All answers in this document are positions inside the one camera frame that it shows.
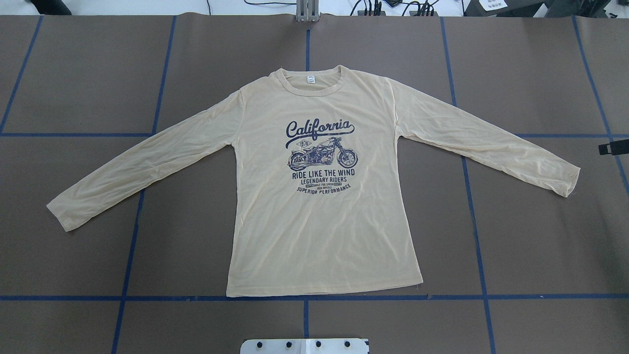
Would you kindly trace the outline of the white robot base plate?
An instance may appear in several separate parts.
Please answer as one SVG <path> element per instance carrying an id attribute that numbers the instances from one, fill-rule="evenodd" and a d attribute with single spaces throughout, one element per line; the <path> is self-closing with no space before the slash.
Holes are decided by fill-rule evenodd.
<path id="1" fill-rule="evenodd" d="M 367 339 L 292 338 L 246 340 L 241 354 L 369 354 Z"/>

